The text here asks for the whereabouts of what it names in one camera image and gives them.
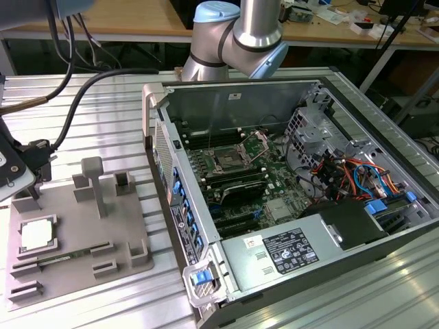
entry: black electronic device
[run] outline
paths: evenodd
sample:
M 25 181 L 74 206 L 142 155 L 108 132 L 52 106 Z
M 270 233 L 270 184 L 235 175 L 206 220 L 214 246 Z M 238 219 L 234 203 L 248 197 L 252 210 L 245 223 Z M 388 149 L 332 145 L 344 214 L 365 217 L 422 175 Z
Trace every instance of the black electronic device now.
M 425 0 L 425 9 L 439 10 L 439 0 Z
M 368 5 L 368 4 L 370 3 L 370 0 L 357 0 L 357 2 L 358 2 L 360 5 Z
M 178 17 L 187 29 L 193 29 L 193 17 L 195 16 L 195 9 L 197 6 L 206 0 L 171 0 L 171 3 L 176 10 Z M 225 2 L 239 5 L 241 0 L 223 0 Z
M 424 1 L 417 0 L 385 0 L 379 13 L 388 16 L 388 19 L 381 19 L 381 23 L 390 24 L 393 28 L 398 25 L 396 19 L 398 16 L 405 16 L 410 13 L 410 10 L 416 4 L 416 9 L 411 16 L 425 16 L 428 10 L 424 9 Z

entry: robotic arm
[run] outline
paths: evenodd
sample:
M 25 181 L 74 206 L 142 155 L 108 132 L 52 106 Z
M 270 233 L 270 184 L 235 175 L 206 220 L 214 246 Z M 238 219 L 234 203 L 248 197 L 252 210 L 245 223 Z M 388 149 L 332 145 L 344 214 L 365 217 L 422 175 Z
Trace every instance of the robotic arm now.
M 224 80 L 228 66 L 250 79 L 270 77 L 288 51 L 278 21 L 281 0 L 201 3 L 193 19 L 191 54 L 183 81 Z

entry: blue wire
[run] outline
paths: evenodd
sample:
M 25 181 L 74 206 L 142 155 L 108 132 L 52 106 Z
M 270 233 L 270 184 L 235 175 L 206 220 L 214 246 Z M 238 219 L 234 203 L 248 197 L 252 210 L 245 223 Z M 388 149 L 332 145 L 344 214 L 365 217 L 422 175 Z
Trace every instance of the blue wire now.
M 368 165 L 368 164 L 359 164 L 357 166 L 357 168 L 355 168 L 354 170 L 354 181 L 355 184 L 364 192 L 366 192 L 367 194 L 369 194 L 371 197 L 373 197 L 372 192 L 370 192 L 370 190 L 368 188 L 363 187 L 359 181 L 358 181 L 358 177 L 357 177 L 357 171 L 360 167 L 367 167 L 369 169 L 372 169 L 372 171 L 375 173 L 375 175 L 377 175 L 378 180 L 380 185 L 384 188 L 384 191 L 388 194 L 388 195 L 393 195 L 392 191 L 387 187 L 387 185 L 384 184 L 383 180 L 381 179 L 381 175 L 379 174 L 379 172 L 372 166 Z

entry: sticker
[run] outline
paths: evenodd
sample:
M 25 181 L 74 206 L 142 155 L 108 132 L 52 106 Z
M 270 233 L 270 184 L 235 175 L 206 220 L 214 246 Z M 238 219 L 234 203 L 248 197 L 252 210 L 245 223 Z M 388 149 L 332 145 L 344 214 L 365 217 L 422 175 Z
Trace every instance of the sticker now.
M 234 101 L 236 99 L 241 99 L 241 93 L 239 93 L 239 94 L 230 94 L 228 96 L 228 100 L 229 101 Z
M 262 236 L 261 235 L 251 236 L 250 238 L 245 238 L 243 240 L 244 240 L 244 243 L 246 244 L 247 249 L 257 247 L 258 245 L 262 245 Z
M 263 244 L 280 274 L 287 274 L 319 260 L 300 228 L 263 239 Z

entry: white object on desk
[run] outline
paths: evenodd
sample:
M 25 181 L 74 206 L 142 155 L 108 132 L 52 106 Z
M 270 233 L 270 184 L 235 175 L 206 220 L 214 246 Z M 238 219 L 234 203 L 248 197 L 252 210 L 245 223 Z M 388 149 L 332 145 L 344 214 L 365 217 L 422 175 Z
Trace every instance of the white object on desk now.
M 389 25 L 386 27 L 385 25 L 382 24 L 375 24 L 373 25 L 373 28 L 369 32 L 369 36 L 371 36 L 375 40 L 380 39 L 381 36 L 383 36 L 383 39 L 386 39 L 392 35 L 393 31 L 394 28 Z
M 319 13 L 317 13 L 317 16 L 335 25 L 340 24 L 344 18 L 343 15 L 337 14 L 327 9 L 319 11 Z

